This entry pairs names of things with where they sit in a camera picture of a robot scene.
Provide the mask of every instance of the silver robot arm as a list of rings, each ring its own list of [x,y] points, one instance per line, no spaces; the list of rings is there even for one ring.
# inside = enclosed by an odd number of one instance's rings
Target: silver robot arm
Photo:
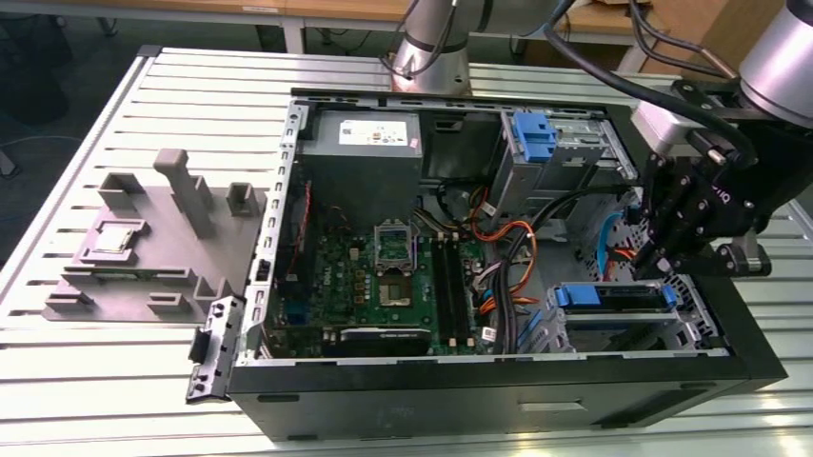
[[[412,0],[404,41],[391,64],[392,89],[465,94],[469,33],[525,36],[547,22],[559,0]]]

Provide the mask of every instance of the metal bracket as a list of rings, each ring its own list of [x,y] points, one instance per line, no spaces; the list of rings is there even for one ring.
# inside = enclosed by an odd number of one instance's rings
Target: metal bracket
[[[230,402],[226,395],[236,354],[246,299],[228,296],[212,302],[203,328],[198,328],[189,360],[196,363],[187,389],[187,405]]]

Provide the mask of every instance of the red wire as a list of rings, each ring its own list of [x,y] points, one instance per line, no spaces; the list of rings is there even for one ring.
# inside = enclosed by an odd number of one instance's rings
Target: red wire
[[[304,185],[304,216],[302,217],[300,229],[296,233],[296,243],[294,244],[294,258],[291,259],[291,265],[284,275],[288,276],[294,270],[296,264],[296,257],[300,253],[302,237],[304,236],[304,227],[307,226],[307,216],[310,215],[310,183]]]

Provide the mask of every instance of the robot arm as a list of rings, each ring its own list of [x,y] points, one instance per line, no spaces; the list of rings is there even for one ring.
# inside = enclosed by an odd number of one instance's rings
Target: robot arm
[[[541,30],[589,74],[621,91],[634,87],[557,40],[553,25],[569,4],[415,0],[398,56],[391,65],[384,63],[394,88],[469,92],[469,32],[526,36]],[[653,150],[642,207],[627,210],[629,222],[647,224],[649,243],[634,261],[639,279],[670,270],[717,276],[772,272],[756,234],[778,207],[813,183],[813,0],[788,0],[741,73],[721,84],[677,81],[669,96],[655,97],[641,87],[626,92],[650,99],[633,115]],[[638,95],[646,92],[649,97]],[[687,110],[694,120],[675,114]],[[709,242],[729,237],[734,241],[710,251]]]
[[[643,177],[641,213],[649,243],[638,278],[677,272],[766,276],[772,263],[756,242],[772,214],[813,183],[813,1],[790,0],[723,84],[677,81],[671,94],[738,127],[756,160],[731,163],[737,149],[713,131],[647,103],[633,122],[654,153]],[[689,150],[699,157],[681,156]],[[715,251],[717,238],[733,238]]]
[[[470,92],[469,33],[525,36],[539,30],[558,0],[412,0],[404,41],[392,63],[392,88],[402,92]]]

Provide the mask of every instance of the metal table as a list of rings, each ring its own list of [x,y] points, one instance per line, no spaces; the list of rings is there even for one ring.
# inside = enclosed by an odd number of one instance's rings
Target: metal table
[[[483,96],[634,103],[574,70],[474,65],[471,75]],[[292,87],[387,90],[387,75],[363,58],[173,49],[136,58],[0,274],[1,455],[350,456],[360,448],[375,455],[808,455],[813,243],[796,205],[762,236],[774,276],[737,283],[790,378],[647,429],[271,443],[234,404],[184,405],[192,326],[45,321],[43,300],[101,205],[95,188],[105,174],[125,171],[144,184],[160,182],[155,150],[183,148],[210,186],[248,181],[267,187]]]

